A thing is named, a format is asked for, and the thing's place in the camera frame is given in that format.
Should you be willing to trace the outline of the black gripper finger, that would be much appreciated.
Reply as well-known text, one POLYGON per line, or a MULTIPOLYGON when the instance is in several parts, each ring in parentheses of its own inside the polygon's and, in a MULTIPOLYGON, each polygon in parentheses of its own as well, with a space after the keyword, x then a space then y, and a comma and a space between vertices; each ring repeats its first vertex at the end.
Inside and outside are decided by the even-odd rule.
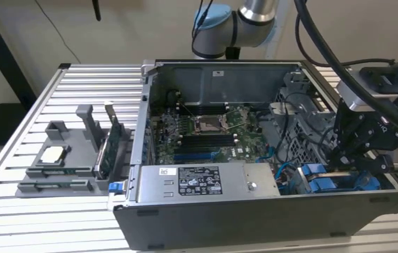
POLYGON ((349 168, 352 161, 346 157, 345 150, 341 147, 334 147, 332 152, 328 154, 328 164, 332 168, 349 168))
POLYGON ((356 158, 356 167, 372 174, 398 173, 398 151, 386 151, 374 154, 376 158, 366 155, 356 158))

